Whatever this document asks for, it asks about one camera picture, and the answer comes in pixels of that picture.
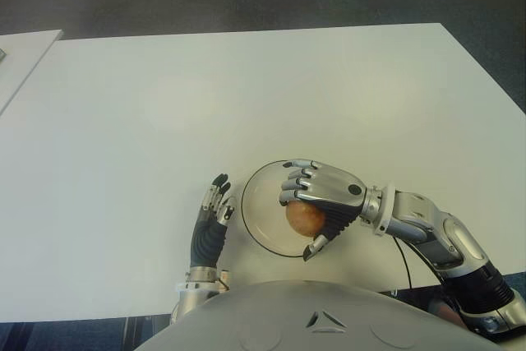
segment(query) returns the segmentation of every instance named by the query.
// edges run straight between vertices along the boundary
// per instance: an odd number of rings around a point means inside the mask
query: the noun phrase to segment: black cable
[[[427,258],[424,255],[422,255],[422,253],[413,244],[405,242],[404,240],[402,240],[402,241],[415,254],[417,254],[417,256],[426,264],[426,266],[429,268],[431,273],[434,274],[436,279],[438,279],[438,281],[441,283],[442,291],[445,292],[444,280],[435,272],[435,268],[433,267],[431,262],[428,261]],[[459,314],[460,319],[464,322],[464,324],[466,324],[466,326],[468,326],[468,324],[464,321],[464,316],[462,314],[460,314],[460,305],[459,305],[459,303],[454,298],[450,297],[450,295],[448,295],[447,293],[444,293],[444,296],[445,296],[445,301],[450,305],[451,308],[453,308],[453,310],[455,310]]]
[[[219,282],[225,287],[225,289],[226,289],[227,291],[230,290],[230,287],[229,287],[228,285],[226,285],[222,279],[220,279],[220,278],[218,277],[217,280],[218,280],[218,281],[219,281]]]
[[[400,254],[402,254],[402,259],[404,260],[405,271],[407,271],[408,273],[409,289],[413,290],[413,283],[411,282],[411,273],[409,273],[409,266],[408,266],[408,262],[405,259],[404,251],[402,250],[402,247],[399,245],[398,240],[396,239],[395,236],[393,236],[393,240],[396,243],[396,247],[398,247]]]

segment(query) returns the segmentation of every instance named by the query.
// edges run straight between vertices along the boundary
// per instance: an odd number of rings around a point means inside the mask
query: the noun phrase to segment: silver robot hand
[[[227,180],[227,174],[216,177],[199,208],[191,236],[190,270],[186,283],[179,289],[179,303],[173,309],[172,322],[222,292],[221,285],[228,289],[222,280],[228,272],[222,270],[221,275],[217,275],[217,261],[223,251],[228,223],[236,206],[233,196],[223,200],[230,188]]]
[[[283,182],[279,203],[286,206],[290,201],[305,201],[325,213],[323,228],[303,252],[307,261],[362,213],[367,188],[351,173],[314,160],[293,159],[284,167],[299,169]]]

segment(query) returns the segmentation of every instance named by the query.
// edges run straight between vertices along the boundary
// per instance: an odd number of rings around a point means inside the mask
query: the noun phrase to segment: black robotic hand
[[[230,188],[227,179],[227,174],[216,177],[203,198],[194,233],[191,236],[190,267],[217,266],[217,260],[224,246],[228,221],[235,208],[233,196],[221,203],[224,194]]]

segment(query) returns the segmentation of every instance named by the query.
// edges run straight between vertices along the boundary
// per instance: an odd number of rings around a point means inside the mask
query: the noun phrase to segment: egg
[[[309,238],[316,236],[325,223],[325,213],[303,201],[290,201],[285,214],[292,229]]]

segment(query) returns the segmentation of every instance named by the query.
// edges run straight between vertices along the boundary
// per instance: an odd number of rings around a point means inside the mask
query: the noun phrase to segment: white table surface
[[[210,180],[228,172],[239,195],[293,157],[429,196],[502,273],[526,267],[525,116],[439,24],[60,41],[0,147],[0,321],[170,312]],[[233,287],[407,288],[393,240],[358,223],[306,264],[238,215],[219,265]]]
[[[60,30],[46,30],[0,36],[0,48],[7,55],[0,61],[0,115],[51,44],[61,35]]]

